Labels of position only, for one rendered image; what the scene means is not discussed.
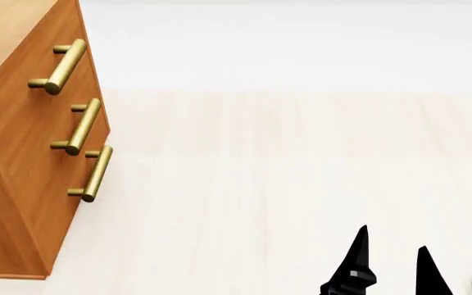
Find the wooden drawer cabinet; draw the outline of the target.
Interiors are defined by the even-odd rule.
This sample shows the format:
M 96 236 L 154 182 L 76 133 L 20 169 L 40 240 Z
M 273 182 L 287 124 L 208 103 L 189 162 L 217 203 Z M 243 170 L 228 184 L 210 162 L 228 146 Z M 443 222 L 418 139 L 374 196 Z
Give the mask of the wooden drawer cabinet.
M 58 95 L 29 88 L 49 78 L 62 54 L 56 45 L 86 42 Z M 83 115 L 71 105 L 101 101 L 78 156 L 51 149 L 68 141 Z M 0 0 L 0 279 L 45 279 L 53 269 L 110 125 L 79 0 Z

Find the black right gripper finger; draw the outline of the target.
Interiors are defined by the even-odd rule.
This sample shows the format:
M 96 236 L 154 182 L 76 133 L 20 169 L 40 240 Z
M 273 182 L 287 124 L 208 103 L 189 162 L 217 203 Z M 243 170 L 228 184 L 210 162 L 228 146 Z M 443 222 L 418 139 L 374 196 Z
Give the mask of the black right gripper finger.
M 320 286 L 320 295 L 366 295 L 366 289 L 377 283 L 369 267 L 369 234 L 363 225 L 356 234 L 343 262 L 331 279 Z
M 415 295 L 453 295 L 426 246 L 418 250 Z

